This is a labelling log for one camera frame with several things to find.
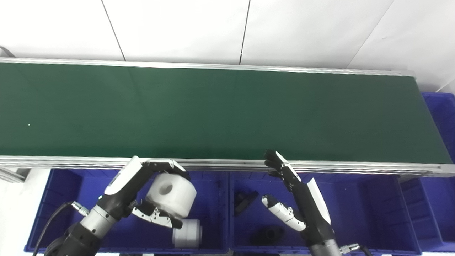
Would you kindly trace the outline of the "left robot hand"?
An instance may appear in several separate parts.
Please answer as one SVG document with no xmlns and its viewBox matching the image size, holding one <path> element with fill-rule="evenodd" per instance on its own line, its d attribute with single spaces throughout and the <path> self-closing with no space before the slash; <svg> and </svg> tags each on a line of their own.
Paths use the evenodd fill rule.
<svg viewBox="0 0 455 256">
<path fill-rule="evenodd" d="M 134 213 L 140 219 L 181 229 L 196 197 L 189 174 L 175 160 L 141 162 L 130 159 L 109 183 L 94 207 L 92 232 L 107 232 L 120 219 Z"/>
</svg>

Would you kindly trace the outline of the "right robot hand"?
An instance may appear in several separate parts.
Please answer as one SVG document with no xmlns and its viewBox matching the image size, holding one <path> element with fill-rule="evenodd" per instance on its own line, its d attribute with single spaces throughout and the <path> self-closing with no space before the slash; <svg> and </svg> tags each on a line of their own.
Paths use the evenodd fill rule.
<svg viewBox="0 0 455 256">
<path fill-rule="evenodd" d="M 292 194 L 297 210 L 278 201 L 274 196 L 262 196 L 263 205 L 279 220 L 300 233 L 307 247 L 328 246 L 335 235 L 325 200 L 314 179 L 304 183 L 292 165 L 279 153 L 270 149 L 265 153 L 265 165 L 272 170 L 268 174 L 283 181 Z"/>
</svg>

